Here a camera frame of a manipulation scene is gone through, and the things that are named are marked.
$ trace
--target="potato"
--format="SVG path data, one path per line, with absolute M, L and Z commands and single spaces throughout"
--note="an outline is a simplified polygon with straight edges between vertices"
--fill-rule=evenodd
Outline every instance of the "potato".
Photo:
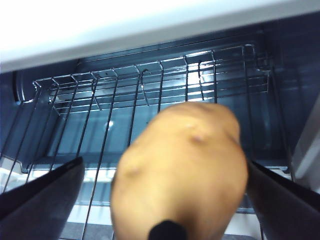
M 161 111 L 122 155 L 112 186 L 118 240 L 147 240 L 164 220 L 189 240 L 218 240 L 245 192 L 247 161 L 233 113 L 187 102 Z

